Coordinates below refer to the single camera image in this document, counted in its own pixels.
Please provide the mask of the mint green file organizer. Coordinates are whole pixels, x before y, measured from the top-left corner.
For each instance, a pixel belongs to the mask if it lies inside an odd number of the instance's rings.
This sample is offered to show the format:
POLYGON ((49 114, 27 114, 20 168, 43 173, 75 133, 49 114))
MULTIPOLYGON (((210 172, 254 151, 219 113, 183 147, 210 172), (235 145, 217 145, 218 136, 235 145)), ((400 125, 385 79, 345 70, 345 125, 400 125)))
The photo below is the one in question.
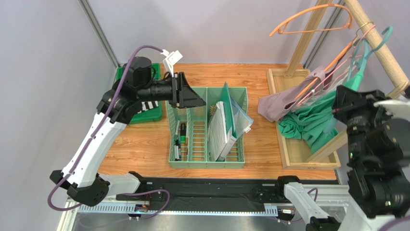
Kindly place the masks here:
POLYGON ((208 121, 216 103, 219 101, 222 87, 193 87, 193 90, 206 101, 206 106, 189 109, 173 108, 166 105, 171 144, 168 162, 172 168, 227 168, 241 169, 245 165, 243 138, 233 145, 224 161, 211 161, 207 148, 208 121), (174 135, 177 120, 187 124, 186 143, 180 143, 181 159, 174 159, 174 135))

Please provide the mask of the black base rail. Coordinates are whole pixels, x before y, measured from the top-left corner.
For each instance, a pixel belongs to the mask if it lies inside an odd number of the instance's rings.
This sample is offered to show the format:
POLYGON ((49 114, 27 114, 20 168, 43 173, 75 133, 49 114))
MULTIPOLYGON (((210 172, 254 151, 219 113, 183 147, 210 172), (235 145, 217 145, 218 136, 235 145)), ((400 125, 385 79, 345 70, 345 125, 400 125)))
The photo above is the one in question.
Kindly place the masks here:
POLYGON ((109 196, 95 206, 80 206, 82 213, 211 215, 278 217, 299 214, 285 198, 282 180, 149 178, 142 195, 109 196))

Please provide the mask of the white pen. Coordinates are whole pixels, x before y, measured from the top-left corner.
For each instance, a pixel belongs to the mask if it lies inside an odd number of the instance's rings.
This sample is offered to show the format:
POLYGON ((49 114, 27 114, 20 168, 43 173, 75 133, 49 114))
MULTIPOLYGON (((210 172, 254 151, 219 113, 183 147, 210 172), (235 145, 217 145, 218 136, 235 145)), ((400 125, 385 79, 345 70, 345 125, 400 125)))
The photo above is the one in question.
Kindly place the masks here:
POLYGON ((176 130, 174 135, 174 159, 179 161, 181 159, 180 138, 179 138, 180 120, 177 120, 176 130))

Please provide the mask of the mauve tank top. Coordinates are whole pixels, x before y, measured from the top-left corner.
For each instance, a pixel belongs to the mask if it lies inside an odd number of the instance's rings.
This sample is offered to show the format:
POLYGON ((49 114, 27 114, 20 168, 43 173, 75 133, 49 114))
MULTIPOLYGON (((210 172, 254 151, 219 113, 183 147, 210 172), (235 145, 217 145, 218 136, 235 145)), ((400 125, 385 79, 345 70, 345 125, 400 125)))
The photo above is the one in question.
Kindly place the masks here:
POLYGON ((297 95, 317 77, 319 80, 311 86, 312 88, 326 77, 328 79, 322 85, 330 83, 333 78, 330 71, 324 72, 324 66, 320 66, 303 77, 302 81, 298 81, 297 85, 283 91, 278 91, 275 94, 261 97, 258 102, 257 113, 269 122, 280 122, 288 112, 295 109, 295 98, 297 95))

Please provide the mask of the aluminium frame post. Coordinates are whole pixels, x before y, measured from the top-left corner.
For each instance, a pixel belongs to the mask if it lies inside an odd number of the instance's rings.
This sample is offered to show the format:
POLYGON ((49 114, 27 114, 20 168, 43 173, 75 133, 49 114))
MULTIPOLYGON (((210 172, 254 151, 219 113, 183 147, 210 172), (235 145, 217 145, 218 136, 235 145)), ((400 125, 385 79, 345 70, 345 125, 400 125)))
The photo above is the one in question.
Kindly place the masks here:
POLYGON ((112 46, 110 45, 102 26, 99 23, 99 20, 97 19, 97 16, 88 0, 78 0, 78 3, 80 4, 81 8, 83 9, 88 21, 90 22, 103 50, 105 51, 109 61, 115 68, 120 67, 120 62, 118 58, 116 57, 114 50, 112 46))

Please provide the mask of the black white striped tank top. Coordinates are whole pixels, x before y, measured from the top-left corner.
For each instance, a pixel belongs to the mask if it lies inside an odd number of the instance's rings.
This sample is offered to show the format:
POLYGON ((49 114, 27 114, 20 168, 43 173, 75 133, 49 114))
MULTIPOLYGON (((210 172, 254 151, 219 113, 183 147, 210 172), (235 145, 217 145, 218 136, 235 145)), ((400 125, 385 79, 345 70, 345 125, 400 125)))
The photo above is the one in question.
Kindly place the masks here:
POLYGON ((158 101, 149 101, 149 102, 141 102, 141 108, 137 112, 138 114, 147 112, 149 110, 155 109, 159 107, 159 102, 158 101))

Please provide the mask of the orange clothes hanger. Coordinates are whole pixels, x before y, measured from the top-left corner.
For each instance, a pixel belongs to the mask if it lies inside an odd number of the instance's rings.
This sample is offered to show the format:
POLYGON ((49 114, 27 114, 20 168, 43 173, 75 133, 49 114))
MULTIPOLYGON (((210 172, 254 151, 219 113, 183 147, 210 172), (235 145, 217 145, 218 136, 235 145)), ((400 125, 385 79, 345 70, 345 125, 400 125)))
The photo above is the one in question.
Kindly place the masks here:
POLYGON ((324 31, 333 31, 333 30, 340 30, 340 29, 351 29, 353 24, 353 15, 351 11, 344 5, 341 4, 333 4, 327 3, 322 5, 315 5, 313 7, 307 8, 302 10, 287 19, 280 22, 269 34, 269 37, 273 37, 275 34, 280 35, 287 35, 287 34, 304 34, 304 33, 315 33, 315 32, 324 32, 324 31), (343 12, 347 13, 347 19, 345 20, 344 24, 340 27, 330 27, 328 29, 319 29, 319 24, 324 16, 324 13, 328 10, 328 8, 334 8, 338 10, 342 10, 343 12), (308 23, 306 24, 304 30, 299 31, 287 31, 288 25, 296 20, 297 18, 310 13, 310 17, 308 23))

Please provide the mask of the green tank top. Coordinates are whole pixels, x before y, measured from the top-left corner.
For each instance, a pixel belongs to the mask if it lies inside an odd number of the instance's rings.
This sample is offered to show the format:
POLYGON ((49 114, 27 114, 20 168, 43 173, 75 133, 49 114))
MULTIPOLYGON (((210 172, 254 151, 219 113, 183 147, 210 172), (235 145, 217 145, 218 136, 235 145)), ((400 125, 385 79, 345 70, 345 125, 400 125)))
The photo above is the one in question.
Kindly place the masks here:
POLYGON ((338 131, 334 126, 332 105, 335 91, 320 97, 310 106, 286 114, 278 123, 279 132, 288 139, 304 140, 314 154, 332 140, 338 131))

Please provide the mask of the clear zip pouch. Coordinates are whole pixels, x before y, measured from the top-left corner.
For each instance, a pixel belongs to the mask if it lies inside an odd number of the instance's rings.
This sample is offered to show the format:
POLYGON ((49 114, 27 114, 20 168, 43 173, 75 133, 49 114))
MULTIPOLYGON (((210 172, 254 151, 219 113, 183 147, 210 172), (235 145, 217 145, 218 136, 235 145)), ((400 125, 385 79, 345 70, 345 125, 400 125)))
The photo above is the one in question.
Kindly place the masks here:
POLYGON ((254 120, 239 106, 239 104, 230 96, 231 108, 235 123, 235 131, 237 138, 240 138, 244 133, 251 130, 254 120))

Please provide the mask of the green plastic tray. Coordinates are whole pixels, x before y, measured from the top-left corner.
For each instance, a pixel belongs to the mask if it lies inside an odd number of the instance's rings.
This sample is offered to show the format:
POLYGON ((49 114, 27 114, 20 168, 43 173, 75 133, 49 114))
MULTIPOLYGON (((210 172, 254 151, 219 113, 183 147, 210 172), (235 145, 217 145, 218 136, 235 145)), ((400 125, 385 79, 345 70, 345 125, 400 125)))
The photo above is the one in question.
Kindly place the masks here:
MULTIPOLYGON (((161 79, 161 70, 159 63, 152 64, 153 69, 155 70, 154 80, 161 79)), ((116 76, 114 79, 114 83, 116 83, 123 75, 123 71, 125 70, 126 64, 123 64, 119 67, 116 71, 116 76)), ((140 124, 140 123, 148 123, 148 122, 155 122, 160 121, 162 118, 162 103, 158 101, 149 102, 141 102, 141 110, 134 115, 134 117, 130 121, 130 125, 133 124, 140 124)))

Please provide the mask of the wooden clothes rack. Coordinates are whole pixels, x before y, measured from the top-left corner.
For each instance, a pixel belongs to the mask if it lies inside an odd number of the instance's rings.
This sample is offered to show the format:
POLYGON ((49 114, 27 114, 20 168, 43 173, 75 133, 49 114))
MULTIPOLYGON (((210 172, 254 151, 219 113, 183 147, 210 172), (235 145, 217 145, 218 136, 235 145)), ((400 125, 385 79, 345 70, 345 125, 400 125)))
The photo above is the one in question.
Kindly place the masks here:
POLYGON ((309 22, 301 31, 301 39, 287 68, 270 69, 267 81, 270 95, 268 105, 277 104, 279 115, 272 122, 277 137, 282 166, 285 169, 336 169, 340 167, 337 150, 347 144, 345 131, 337 132, 331 105, 336 88, 346 86, 357 90, 364 78, 368 58, 375 54, 394 85, 390 98, 397 98, 410 89, 410 82, 386 42, 391 27, 378 33, 357 0, 347 0, 342 9, 348 18, 343 28, 356 22, 364 33, 355 37, 330 63, 314 71, 297 69, 313 32, 318 31, 325 9, 332 7, 328 0, 320 0, 304 13, 312 12, 309 22))

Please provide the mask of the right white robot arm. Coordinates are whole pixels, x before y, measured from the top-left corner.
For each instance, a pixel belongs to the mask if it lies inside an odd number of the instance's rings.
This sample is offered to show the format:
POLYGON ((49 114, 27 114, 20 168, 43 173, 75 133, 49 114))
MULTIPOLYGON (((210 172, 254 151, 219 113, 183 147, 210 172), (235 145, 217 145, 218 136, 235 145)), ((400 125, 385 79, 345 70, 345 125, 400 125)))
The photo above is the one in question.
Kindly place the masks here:
POLYGON ((380 90, 357 92, 338 86, 332 106, 346 125, 349 202, 343 221, 324 212, 296 176, 279 177, 276 196, 289 201, 308 231, 386 231, 408 221, 410 101, 380 90))

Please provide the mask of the black marker green cap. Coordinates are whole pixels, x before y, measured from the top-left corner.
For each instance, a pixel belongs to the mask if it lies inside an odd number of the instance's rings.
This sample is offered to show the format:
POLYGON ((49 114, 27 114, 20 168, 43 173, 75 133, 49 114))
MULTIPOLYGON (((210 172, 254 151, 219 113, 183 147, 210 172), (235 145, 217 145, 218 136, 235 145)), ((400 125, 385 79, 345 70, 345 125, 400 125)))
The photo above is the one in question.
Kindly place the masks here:
POLYGON ((180 143, 186 143, 186 134, 187 134, 187 124, 181 123, 179 127, 179 141, 180 143))

